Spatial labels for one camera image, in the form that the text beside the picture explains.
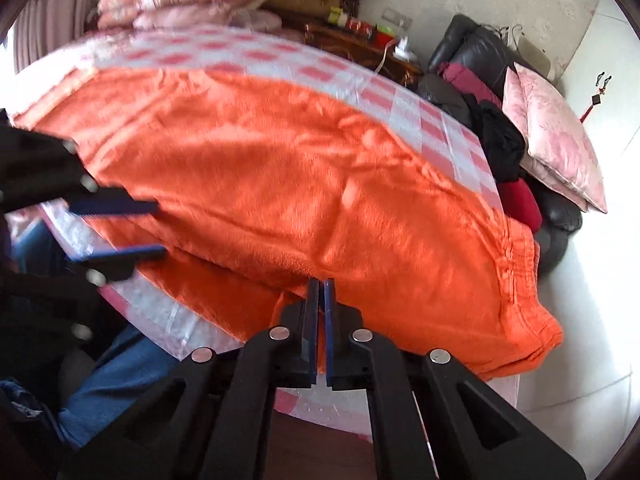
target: keychain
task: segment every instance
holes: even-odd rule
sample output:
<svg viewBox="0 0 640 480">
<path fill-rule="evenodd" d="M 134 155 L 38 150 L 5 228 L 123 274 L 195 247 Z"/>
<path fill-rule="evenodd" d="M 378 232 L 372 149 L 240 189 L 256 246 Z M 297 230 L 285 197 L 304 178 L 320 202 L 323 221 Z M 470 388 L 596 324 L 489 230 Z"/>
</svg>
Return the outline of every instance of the keychain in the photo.
<svg viewBox="0 0 640 480">
<path fill-rule="evenodd" d="M 583 123 L 585 119 L 589 116 L 589 114 L 591 113 L 591 110 L 593 110 L 593 107 L 599 105 L 602 102 L 602 99 L 600 96 L 604 95 L 604 92 L 607 89 L 607 84 L 609 84 L 609 81 L 611 81 L 611 78 L 612 78 L 612 76 L 607 77 L 604 80 L 604 84 L 602 85 L 602 88 L 600 88 L 600 81 L 604 75 L 605 73 L 603 72 L 596 79 L 596 88 L 598 89 L 598 93 L 591 97 L 591 106 L 587 108 L 587 111 L 580 118 L 581 123 Z"/>
</svg>

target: red and white tablecloth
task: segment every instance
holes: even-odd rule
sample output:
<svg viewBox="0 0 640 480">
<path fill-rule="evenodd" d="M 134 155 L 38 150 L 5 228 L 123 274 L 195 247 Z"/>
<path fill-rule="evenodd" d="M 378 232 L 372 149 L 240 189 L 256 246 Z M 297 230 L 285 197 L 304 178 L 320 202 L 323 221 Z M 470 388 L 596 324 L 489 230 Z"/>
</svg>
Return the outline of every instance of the red and white tablecloth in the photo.
<svg viewBox="0 0 640 480">
<path fill-rule="evenodd" d="M 456 120 L 359 65 L 276 36 L 237 28 L 207 25 L 121 33 L 73 44 L 17 76 L 14 100 L 7 107 L 9 114 L 25 110 L 73 68 L 88 66 L 207 68 L 307 86 L 388 124 L 425 160 L 481 194 L 489 205 L 502 208 L 478 138 Z M 90 254 L 106 245 L 81 219 L 69 215 L 62 203 L 44 205 L 44 211 L 46 221 L 70 255 Z M 241 345 L 139 274 L 105 288 L 104 295 L 141 332 L 178 359 L 199 346 L 222 352 Z M 517 377 L 494 380 L 492 385 L 515 404 Z M 279 390 L 276 408 L 318 424 L 370 434 L 364 392 L 332 394 L 322 385 L 312 390 Z"/>
</svg>

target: white cable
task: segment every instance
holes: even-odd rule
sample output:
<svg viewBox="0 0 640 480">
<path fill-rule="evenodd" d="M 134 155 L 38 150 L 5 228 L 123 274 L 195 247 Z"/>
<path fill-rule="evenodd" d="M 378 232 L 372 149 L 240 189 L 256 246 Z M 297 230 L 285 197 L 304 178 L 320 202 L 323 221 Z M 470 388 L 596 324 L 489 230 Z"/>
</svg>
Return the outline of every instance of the white cable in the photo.
<svg viewBox="0 0 640 480">
<path fill-rule="evenodd" d="M 389 47 L 391 45 L 393 45 L 394 43 L 397 43 L 398 41 L 399 41 L 399 38 L 393 38 L 392 40 L 389 40 L 389 42 L 387 42 L 387 44 L 385 45 L 385 53 L 382 55 L 382 61 L 380 61 L 378 68 L 374 70 L 376 74 L 380 72 L 380 70 L 382 70 L 382 66 L 384 65 L 385 59 L 386 59 L 386 51 L 389 50 Z"/>
</svg>

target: black leather sofa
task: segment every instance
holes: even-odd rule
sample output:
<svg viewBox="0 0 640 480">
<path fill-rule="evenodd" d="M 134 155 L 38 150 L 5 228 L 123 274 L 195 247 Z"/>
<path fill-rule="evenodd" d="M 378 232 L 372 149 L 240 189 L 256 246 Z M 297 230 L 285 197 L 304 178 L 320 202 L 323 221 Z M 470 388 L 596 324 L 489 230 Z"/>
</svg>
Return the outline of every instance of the black leather sofa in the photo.
<svg viewBox="0 0 640 480">
<path fill-rule="evenodd" d="M 462 95 L 436 74 L 443 62 L 466 66 L 500 100 L 508 67 L 513 68 L 517 62 L 533 70 L 492 31 L 464 14 L 455 15 L 431 56 L 428 74 L 418 84 L 417 92 L 469 128 L 470 112 Z M 573 202 L 539 185 L 535 179 L 526 180 L 543 216 L 542 228 L 534 235 L 540 245 L 538 275 L 543 276 L 551 272 L 564 256 L 569 234 L 582 226 L 582 213 Z"/>
</svg>

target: blue jeans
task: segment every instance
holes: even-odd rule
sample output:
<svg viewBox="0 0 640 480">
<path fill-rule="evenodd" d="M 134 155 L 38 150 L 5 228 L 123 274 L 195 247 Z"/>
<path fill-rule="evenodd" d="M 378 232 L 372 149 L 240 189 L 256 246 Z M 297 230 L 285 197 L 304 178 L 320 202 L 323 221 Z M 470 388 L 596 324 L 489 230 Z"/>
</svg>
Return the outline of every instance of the blue jeans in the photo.
<svg viewBox="0 0 640 480">
<path fill-rule="evenodd" d="M 14 247 L 13 258 L 21 272 L 43 276 L 55 276 L 65 267 L 64 253 L 43 222 Z M 46 309 L 41 304 L 33 308 Z M 98 359 L 91 376 L 57 413 L 11 379 L 0 381 L 0 409 L 9 406 L 15 410 L 13 420 L 41 424 L 63 447 L 78 449 L 165 377 L 177 362 L 128 324 Z"/>
</svg>

